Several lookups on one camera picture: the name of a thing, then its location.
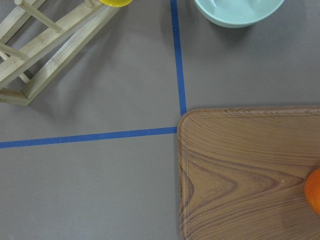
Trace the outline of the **yellow plastic cup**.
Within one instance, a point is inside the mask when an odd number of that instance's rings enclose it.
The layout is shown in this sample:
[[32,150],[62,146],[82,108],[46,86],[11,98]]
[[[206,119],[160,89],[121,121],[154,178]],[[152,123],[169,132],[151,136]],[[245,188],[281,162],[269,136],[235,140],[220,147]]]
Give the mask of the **yellow plastic cup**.
[[133,0],[99,0],[102,4],[109,7],[121,8],[129,5]]

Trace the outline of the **orange fruit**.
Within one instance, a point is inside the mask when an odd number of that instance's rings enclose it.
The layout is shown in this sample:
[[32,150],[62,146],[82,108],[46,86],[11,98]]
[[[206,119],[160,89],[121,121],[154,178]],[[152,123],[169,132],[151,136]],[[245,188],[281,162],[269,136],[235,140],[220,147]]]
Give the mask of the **orange fruit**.
[[305,199],[312,210],[320,214],[320,169],[314,170],[306,179],[304,186]]

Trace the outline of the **wooden serving tray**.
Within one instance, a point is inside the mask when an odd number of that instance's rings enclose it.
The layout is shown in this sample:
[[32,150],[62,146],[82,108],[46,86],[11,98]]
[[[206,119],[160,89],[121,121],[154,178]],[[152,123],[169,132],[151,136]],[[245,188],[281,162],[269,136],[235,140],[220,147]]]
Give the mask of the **wooden serving tray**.
[[177,127],[184,240],[317,240],[305,182],[320,166],[320,108],[216,108]]

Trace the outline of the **light green bowl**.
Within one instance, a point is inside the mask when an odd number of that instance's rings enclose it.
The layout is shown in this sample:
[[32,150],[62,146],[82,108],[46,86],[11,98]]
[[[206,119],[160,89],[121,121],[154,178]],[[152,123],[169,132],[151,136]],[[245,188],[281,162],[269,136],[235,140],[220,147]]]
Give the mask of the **light green bowl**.
[[194,4],[210,22],[224,28],[254,25],[277,11],[283,0],[195,0]]

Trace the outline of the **wooden peg cup rack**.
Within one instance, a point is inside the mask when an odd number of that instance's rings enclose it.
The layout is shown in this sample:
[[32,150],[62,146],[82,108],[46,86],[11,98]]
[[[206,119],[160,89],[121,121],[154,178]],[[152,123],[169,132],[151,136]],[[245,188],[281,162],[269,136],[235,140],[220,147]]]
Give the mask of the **wooden peg cup rack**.
[[[42,0],[16,0],[0,24],[0,101],[27,106],[120,10],[85,0],[54,22],[39,11]],[[31,18],[47,28],[20,49],[8,41]]]

